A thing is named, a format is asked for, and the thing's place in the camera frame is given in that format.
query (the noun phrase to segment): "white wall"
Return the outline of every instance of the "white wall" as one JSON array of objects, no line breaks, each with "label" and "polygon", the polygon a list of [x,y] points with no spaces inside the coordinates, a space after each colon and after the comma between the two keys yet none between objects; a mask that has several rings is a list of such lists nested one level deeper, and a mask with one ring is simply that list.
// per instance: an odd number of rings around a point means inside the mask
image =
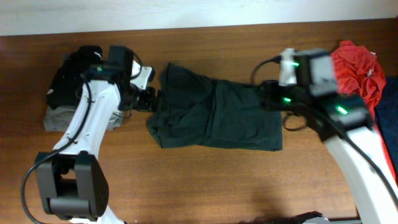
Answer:
[{"label": "white wall", "polygon": [[0,35],[392,18],[398,0],[0,0]]}]

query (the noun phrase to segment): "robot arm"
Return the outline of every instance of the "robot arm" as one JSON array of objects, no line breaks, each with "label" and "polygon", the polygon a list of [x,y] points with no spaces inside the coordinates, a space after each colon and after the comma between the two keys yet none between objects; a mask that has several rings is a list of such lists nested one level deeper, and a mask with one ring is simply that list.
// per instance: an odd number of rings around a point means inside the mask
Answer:
[{"label": "robot arm", "polygon": [[306,118],[343,172],[363,223],[395,223],[397,185],[362,98],[338,94],[331,58],[322,49],[286,49],[280,59],[279,82],[262,84],[265,108]]},{"label": "robot arm", "polygon": [[[151,67],[141,68],[132,60],[133,55],[125,47],[111,47],[108,61],[92,65],[84,74],[86,85],[83,85],[80,103],[54,151],[67,145],[76,133],[78,136],[66,149],[36,168],[46,213],[72,223],[124,223],[108,206],[109,187],[98,164],[98,154],[115,109],[154,109],[155,91],[147,87],[154,71]],[[49,154],[40,152],[36,161]],[[75,179],[61,176],[72,171]]]}]

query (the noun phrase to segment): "wooden table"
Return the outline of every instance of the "wooden table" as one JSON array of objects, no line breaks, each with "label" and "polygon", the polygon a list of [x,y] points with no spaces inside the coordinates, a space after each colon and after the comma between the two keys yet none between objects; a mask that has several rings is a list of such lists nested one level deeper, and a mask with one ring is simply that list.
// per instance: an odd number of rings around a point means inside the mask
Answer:
[{"label": "wooden table", "polygon": [[[0,37],[0,222],[28,223],[19,188],[39,151],[62,133],[43,128],[45,94],[61,54],[85,44],[125,45],[159,74],[169,62],[212,78],[249,82],[251,70],[286,47],[333,50],[353,40],[376,52],[387,75],[397,75],[395,20],[314,22],[199,29],[91,32]],[[278,79],[267,65],[257,82]],[[157,79],[152,86],[159,88]],[[107,131],[99,163],[109,182],[109,204],[128,223],[237,223],[319,211],[355,217],[339,167],[310,129],[283,131],[284,150],[262,152],[190,146],[161,149],[146,130],[149,113],[134,112]],[[35,177],[27,185],[31,212],[45,215]]]}]

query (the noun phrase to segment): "wire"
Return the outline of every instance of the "wire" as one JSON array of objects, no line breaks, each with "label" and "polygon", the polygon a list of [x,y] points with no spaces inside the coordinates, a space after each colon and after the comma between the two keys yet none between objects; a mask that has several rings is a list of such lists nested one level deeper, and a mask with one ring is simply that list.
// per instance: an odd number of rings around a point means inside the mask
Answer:
[{"label": "wire", "polygon": [[287,125],[286,125],[286,122],[287,122],[287,120],[289,120],[289,118],[290,118],[291,116],[296,116],[296,115],[295,115],[293,112],[288,112],[288,113],[286,114],[286,116],[284,117],[283,121],[282,121],[282,125],[283,125],[283,127],[284,127],[286,130],[288,130],[288,131],[300,131],[300,130],[303,130],[304,128],[308,127],[308,124],[305,123],[305,125],[300,126],[300,127],[298,127],[298,128],[288,128]]},{"label": "wire", "polygon": [[139,76],[139,74],[141,74],[142,71],[142,61],[141,58],[138,57],[138,54],[134,53],[134,56],[136,56],[137,60],[138,60],[138,64],[139,64],[139,71],[137,75],[134,75],[133,77],[130,77],[130,80],[135,79]]},{"label": "wire", "polygon": [[278,55],[278,56],[276,56],[276,57],[274,57],[274,58],[271,58],[271,59],[269,59],[269,60],[265,60],[265,61],[261,62],[260,64],[258,64],[258,65],[254,68],[253,72],[251,73],[250,83],[251,83],[252,85],[254,85],[254,78],[256,77],[256,73],[257,73],[257,71],[258,71],[263,65],[265,65],[266,63],[269,63],[269,62],[276,62],[276,63],[278,63],[278,62],[280,62],[281,60],[282,60],[282,57],[281,57],[280,55]]},{"label": "wire", "polygon": [[64,151],[65,149],[67,149],[72,143],[75,142],[76,138],[79,136],[81,130],[83,129],[83,127],[84,127],[84,125],[85,125],[85,123],[86,123],[87,117],[88,117],[88,113],[90,112],[91,103],[92,103],[93,101],[92,101],[92,97],[91,97],[91,89],[90,89],[90,86],[89,86],[89,84],[88,84],[86,78],[84,77],[83,74],[80,74],[80,76],[81,76],[81,78],[83,79],[83,82],[84,82],[84,84],[85,84],[86,87],[87,87],[87,91],[88,91],[88,104],[87,104],[87,109],[86,109],[85,115],[84,115],[84,117],[83,117],[83,120],[81,121],[81,124],[80,124],[79,128],[77,129],[75,135],[73,135],[73,137],[70,138],[69,141],[68,141],[64,146],[62,146],[62,147],[59,148],[59,149],[54,149],[54,150],[53,150],[48,156],[46,156],[44,159],[42,159],[42,160],[39,161],[39,162],[36,162],[36,163],[26,172],[26,175],[25,175],[25,177],[24,177],[24,179],[23,179],[23,181],[22,181],[22,185],[21,185],[21,202],[22,202],[22,207],[24,208],[24,211],[25,211],[26,215],[28,216],[28,218],[29,218],[32,222],[34,222],[34,223],[36,223],[36,224],[45,224],[45,223],[42,223],[42,222],[38,221],[38,220],[31,214],[31,212],[29,211],[29,209],[28,209],[28,207],[27,207],[27,204],[26,204],[26,197],[25,197],[26,183],[27,183],[27,180],[28,180],[29,176],[31,175],[31,173],[32,173],[39,165],[43,164],[45,161],[47,161],[47,160],[53,158],[54,156],[56,156],[56,155],[59,154],[60,152],[62,152],[62,151]]},{"label": "wire", "polygon": [[130,109],[130,114],[129,114],[129,116],[126,116],[126,117],[120,116],[120,115],[118,115],[118,114],[116,114],[116,113],[113,113],[113,115],[115,115],[115,116],[117,116],[117,117],[119,117],[119,118],[129,119],[129,118],[131,118],[131,116],[132,116],[132,109]]}]

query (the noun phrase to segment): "green led light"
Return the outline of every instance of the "green led light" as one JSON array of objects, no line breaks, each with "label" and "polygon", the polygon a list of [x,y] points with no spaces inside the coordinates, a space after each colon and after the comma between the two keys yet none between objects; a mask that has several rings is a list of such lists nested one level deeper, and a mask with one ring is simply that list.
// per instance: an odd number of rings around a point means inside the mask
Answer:
[{"label": "green led light", "polygon": [[348,114],[348,112],[344,108],[342,108],[341,106],[337,106],[336,109],[341,114]]},{"label": "green led light", "polygon": [[292,101],[291,99],[286,98],[286,97],[284,97],[283,100],[284,100],[285,103],[290,103]]}]

